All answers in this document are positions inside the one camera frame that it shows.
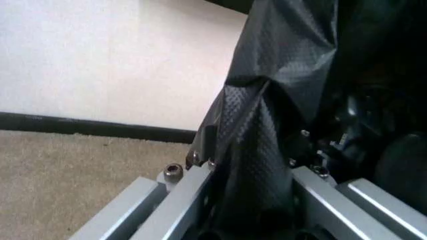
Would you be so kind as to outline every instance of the beige carpet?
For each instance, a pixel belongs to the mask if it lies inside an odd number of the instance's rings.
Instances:
[[[189,146],[0,131],[0,239],[67,239],[138,176],[184,163]]]

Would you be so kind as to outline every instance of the silver metal bar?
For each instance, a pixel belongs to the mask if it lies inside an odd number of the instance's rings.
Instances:
[[[70,240],[129,239],[166,195],[164,184],[138,177]]]
[[[337,188],[403,239],[427,240],[427,217],[366,179]]]
[[[210,176],[208,164],[192,166],[131,240],[181,239],[198,220]]]
[[[292,173],[307,227],[322,226],[337,239],[399,239],[307,167]]]

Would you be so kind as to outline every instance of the black fabric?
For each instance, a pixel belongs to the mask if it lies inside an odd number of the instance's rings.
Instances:
[[[408,46],[397,31],[410,34],[420,22],[419,15],[406,22],[413,2],[342,2],[254,1],[225,85],[191,147],[201,148],[204,126],[217,126],[208,229],[244,239],[291,229],[289,136],[313,124],[391,46]]]

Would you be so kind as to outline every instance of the black cover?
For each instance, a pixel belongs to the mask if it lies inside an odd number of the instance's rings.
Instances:
[[[393,68],[372,66],[390,67],[393,56],[410,55],[405,71],[418,75],[426,39],[418,28],[425,23],[422,9],[422,2],[406,0],[254,1],[225,86],[191,147],[200,151],[205,126],[217,127],[217,204],[209,229],[259,239],[292,228],[292,176],[283,146],[360,79],[395,76],[388,74]]]

